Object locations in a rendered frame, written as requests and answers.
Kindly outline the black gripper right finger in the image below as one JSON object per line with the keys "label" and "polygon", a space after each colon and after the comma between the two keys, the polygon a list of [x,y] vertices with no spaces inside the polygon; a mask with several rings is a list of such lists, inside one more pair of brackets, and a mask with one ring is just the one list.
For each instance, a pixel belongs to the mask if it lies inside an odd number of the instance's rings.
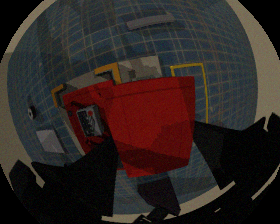
{"label": "black gripper right finger", "polygon": [[232,177],[244,163],[254,139],[264,129],[264,124],[265,116],[262,116],[252,127],[249,125],[244,131],[234,131],[233,128],[195,120],[193,143],[207,161],[220,190],[232,183]]}

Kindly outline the grey flat rectangular panel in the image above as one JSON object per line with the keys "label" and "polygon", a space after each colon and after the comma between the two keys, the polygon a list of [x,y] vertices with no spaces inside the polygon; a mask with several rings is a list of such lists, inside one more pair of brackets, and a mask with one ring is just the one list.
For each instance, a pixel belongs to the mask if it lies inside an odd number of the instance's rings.
{"label": "grey flat rectangular panel", "polygon": [[62,143],[60,143],[58,135],[56,135],[55,129],[40,129],[40,131],[35,131],[40,140],[40,144],[43,145],[44,151],[56,152],[56,153],[65,153]]}

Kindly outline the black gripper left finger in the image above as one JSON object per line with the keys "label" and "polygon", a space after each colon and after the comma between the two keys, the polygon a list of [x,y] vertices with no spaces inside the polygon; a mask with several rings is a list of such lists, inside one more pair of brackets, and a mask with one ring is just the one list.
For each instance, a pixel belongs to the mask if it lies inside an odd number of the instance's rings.
{"label": "black gripper left finger", "polygon": [[68,167],[54,167],[36,161],[31,161],[31,165],[44,183],[67,190],[101,216],[113,217],[117,157],[119,152],[111,135]]}

